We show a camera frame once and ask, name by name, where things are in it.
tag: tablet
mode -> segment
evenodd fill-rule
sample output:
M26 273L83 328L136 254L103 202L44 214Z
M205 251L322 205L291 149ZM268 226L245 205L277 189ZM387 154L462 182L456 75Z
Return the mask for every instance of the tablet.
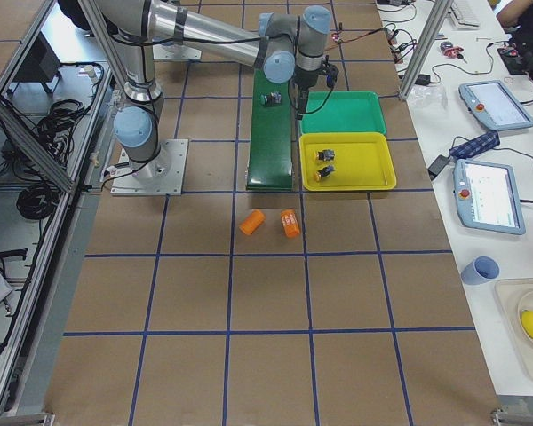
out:
M461 84L458 91L472 115L490 130L533 127L533 117L499 80Z
M464 226L500 233L525 233L520 198L511 166L456 161L454 195Z

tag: yellow tray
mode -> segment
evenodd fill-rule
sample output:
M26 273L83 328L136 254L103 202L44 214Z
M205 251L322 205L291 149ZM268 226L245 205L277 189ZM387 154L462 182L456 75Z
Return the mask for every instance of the yellow tray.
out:
M316 154L332 149L335 159L318 162ZM302 183L310 191L378 191L397 185L385 136L381 133L307 133L300 137ZM319 182L316 171L335 171Z

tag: white keyboard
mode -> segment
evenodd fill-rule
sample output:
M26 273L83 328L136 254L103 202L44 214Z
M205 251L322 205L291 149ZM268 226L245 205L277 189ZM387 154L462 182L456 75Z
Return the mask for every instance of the white keyboard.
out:
M454 0L449 15L456 28L480 29L480 20L473 13L468 0Z

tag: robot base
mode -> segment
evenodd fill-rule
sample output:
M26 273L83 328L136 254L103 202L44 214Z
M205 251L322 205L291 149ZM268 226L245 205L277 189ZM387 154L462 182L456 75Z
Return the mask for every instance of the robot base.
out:
M146 195L181 195L184 181L184 170L187 158L187 139L169 139L162 143L167 151L171 166L167 173L150 179L138 179L135 175L123 176L131 172L130 167L117 169L110 192L113 195L146 196ZM123 150L119 162L127 162L128 155Z

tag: brown paper floor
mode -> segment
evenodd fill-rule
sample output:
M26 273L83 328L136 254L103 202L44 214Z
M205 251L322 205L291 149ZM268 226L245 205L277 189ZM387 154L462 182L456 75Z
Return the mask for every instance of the brown paper floor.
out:
M380 27L366 3L326 4L345 39ZM252 30L260 12L306 2L186 5ZM380 97L392 192L307 193L298 179L293 193L245 192L251 71L205 53L157 64L161 138L190 138L183 194L102 195L46 399L59 425L491 424L497 400L386 39L330 55L338 90ZM237 226L254 208L266 222L248 237Z
M46 0L0 0L0 76L44 4Z

